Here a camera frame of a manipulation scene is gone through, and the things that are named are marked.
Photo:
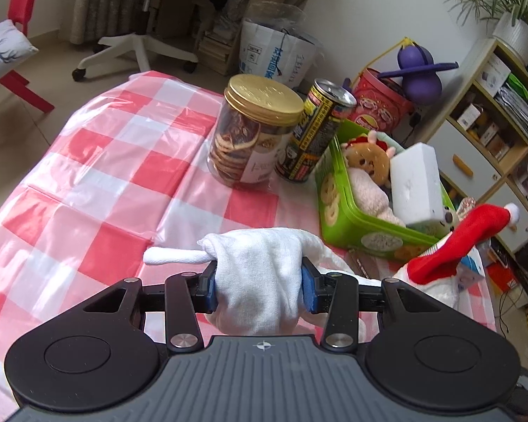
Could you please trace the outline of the blue white milk carton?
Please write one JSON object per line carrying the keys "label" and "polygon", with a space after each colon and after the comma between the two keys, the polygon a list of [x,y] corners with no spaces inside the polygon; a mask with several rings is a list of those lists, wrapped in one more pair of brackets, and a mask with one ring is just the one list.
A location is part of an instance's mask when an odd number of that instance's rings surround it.
{"label": "blue white milk carton", "polygon": [[460,292],[469,289],[485,279],[481,255],[476,247],[464,256],[457,266],[457,284]]}

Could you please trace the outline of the white blue paper bag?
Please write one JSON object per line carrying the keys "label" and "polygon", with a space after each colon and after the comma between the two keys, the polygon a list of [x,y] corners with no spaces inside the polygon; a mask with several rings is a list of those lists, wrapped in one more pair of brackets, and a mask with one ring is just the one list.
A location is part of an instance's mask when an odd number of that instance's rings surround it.
{"label": "white blue paper bag", "polygon": [[239,71],[298,88],[322,51],[322,44],[303,31],[304,20],[304,12],[293,5],[250,5],[242,20]]}

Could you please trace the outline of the white foam sponge block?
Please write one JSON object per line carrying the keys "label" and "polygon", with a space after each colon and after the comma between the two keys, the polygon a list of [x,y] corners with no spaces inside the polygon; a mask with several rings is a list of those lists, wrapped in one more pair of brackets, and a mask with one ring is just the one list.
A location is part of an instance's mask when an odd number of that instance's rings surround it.
{"label": "white foam sponge block", "polygon": [[417,143],[390,160],[392,205],[406,227],[422,229],[444,218],[435,150]]}

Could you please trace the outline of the santa claus plush toy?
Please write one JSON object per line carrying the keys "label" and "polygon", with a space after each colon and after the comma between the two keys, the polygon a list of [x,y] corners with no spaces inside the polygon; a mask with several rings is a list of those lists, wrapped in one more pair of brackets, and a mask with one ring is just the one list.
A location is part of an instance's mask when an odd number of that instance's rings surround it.
{"label": "santa claus plush toy", "polygon": [[458,267],[461,260],[478,244],[504,228],[515,226],[519,219],[520,209],[514,203],[476,206],[434,250],[411,259],[394,276],[456,309],[460,296]]}

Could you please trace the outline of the gold lid cookie jar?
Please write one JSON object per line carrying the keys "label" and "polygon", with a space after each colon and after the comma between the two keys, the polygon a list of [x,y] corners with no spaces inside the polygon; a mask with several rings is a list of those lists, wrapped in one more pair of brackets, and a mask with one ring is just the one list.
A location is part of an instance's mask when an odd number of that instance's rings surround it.
{"label": "gold lid cookie jar", "polygon": [[287,86],[253,74],[232,76],[210,144],[209,169],[227,185],[267,181],[302,113],[302,99]]}

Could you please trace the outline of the deer print pillow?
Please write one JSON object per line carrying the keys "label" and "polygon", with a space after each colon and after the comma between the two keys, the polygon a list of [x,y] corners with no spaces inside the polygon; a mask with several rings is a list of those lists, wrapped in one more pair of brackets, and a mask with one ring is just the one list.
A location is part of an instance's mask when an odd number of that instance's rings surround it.
{"label": "deer print pillow", "polygon": [[11,20],[0,23],[0,79],[38,51]]}

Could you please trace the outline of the red plastic chair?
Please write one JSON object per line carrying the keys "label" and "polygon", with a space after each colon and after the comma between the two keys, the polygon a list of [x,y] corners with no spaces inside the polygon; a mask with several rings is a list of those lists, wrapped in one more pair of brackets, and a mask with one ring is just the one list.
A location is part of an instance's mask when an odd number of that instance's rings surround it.
{"label": "red plastic chair", "polygon": [[35,94],[29,81],[15,71],[39,51],[27,38],[34,4],[35,0],[10,0],[7,17],[0,22],[0,84],[42,113],[50,113],[54,105]]}

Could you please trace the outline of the black yellow drink can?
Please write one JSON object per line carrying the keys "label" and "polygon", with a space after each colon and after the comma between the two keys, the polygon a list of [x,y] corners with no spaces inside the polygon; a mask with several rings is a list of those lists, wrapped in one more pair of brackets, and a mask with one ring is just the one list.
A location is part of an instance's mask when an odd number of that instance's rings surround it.
{"label": "black yellow drink can", "polygon": [[277,174],[292,182],[306,182],[340,124],[356,105],[350,91],[327,79],[315,79],[304,101],[299,123],[277,160]]}

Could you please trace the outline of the red white checkered tablecloth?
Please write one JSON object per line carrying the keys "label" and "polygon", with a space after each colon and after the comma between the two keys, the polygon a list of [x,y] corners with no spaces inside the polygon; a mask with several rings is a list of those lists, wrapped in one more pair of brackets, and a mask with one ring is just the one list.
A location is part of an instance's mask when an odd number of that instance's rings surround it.
{"label": "red white checkered tablecloth", "polygon": [[207,234],[319,232],[314,182],[229,188],[207,154],[223,98],[159,72],[137,73],[68,119],[0,208],[0,420],[16,409],[4,356],[20,336],[127,277],[159,284],[147,247],[193,249]]}

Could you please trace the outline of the white wooden drawer cabinet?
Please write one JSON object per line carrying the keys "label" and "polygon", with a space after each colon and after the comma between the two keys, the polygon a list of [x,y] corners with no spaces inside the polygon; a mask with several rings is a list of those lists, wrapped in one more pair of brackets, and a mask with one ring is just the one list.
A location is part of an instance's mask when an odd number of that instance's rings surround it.
{"label": "white wooden drawer cabinet", "polygon": [[517,225],[498,239],[510,254],[528,244],[528,71],[503,42],[472,48],[417,135],[432,146],[454,201],[514,203]]}

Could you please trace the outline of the beige window curtain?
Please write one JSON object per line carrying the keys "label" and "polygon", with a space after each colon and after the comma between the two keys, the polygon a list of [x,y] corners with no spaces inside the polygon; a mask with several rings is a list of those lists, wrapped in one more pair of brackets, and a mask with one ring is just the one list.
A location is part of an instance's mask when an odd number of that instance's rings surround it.
{"label": "beige window curtain", "polygon": [[65,38],[74,45],[131,33],[138,0],[73,0]]}

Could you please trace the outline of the green plastic storage bin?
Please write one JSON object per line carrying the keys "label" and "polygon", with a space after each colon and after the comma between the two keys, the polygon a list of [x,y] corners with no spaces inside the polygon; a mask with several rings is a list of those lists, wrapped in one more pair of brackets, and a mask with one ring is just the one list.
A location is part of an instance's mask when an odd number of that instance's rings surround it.
{"label": "green plastic storage bin", "polygon": [[[315,169],[321,236],[327,244],[341,249],[407,262],[441,238],[365,215],[357,207],[341,145],[369,131],[352,121],[343,122]],[[390,175],[388,183],[379,187],[387,194],[393,211]],[[441,194],[444,205],[455,209],[442,185]]]}

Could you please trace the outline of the red snack bucket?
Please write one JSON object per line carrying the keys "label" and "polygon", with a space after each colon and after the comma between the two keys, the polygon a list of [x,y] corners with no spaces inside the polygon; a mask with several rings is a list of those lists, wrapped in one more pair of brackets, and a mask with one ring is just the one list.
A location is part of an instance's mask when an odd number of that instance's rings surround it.
{"label": "red snack bucket", "polygon": [[351,90],[357,105],[350,120],[368,130],[391,133],[415,105],[405,97],[400,84],[378,75],[378,71],[367,68],[358,76]]}

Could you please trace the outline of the purple bouncing ball toy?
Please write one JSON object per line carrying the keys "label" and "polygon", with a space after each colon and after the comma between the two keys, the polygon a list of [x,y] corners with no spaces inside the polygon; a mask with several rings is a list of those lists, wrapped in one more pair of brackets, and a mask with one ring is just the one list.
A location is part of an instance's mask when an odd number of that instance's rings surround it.
{"label": "purple bouncing ball toy", "polygon": [[441,96],[439,73],[457,70],[458,62],[436,63],[430,51],[415,41],[405,39],[397,53],[398,69],[380,72],[378,80],[399,78],[407,100],[417,106],[434,104]]}

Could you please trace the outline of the white towel cloth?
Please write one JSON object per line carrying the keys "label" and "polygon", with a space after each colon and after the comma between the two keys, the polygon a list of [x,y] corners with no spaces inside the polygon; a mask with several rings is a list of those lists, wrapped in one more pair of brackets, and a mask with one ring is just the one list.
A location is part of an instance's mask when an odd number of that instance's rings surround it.
{"label": "white towel cloth", "polygon": [[207,234],[196,250],[151,247],[147,265],[216,262],[216,311],[206,319],[227,335],[287,335],[300,319],[317,327],[324,313],[306,313],[301,290],[302,259],[309,258],[322,274],[331,270],[350,275],[365,286],[377,279],[356,275],[344,260],[308,231],[289,228],[240,229]]}

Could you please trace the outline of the brown bear plush toy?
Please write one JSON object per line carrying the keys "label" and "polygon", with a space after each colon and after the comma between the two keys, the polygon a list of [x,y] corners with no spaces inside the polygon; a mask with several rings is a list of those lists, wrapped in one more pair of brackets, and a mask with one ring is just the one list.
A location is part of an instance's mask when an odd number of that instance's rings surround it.
{"label": "brown bear plush toy", "polygon": [[365,171],[378,186],[386,185],[390,175],[390,160],[396,149],[378,138],[375,130],[341,145],[342,154],[349,168]]}

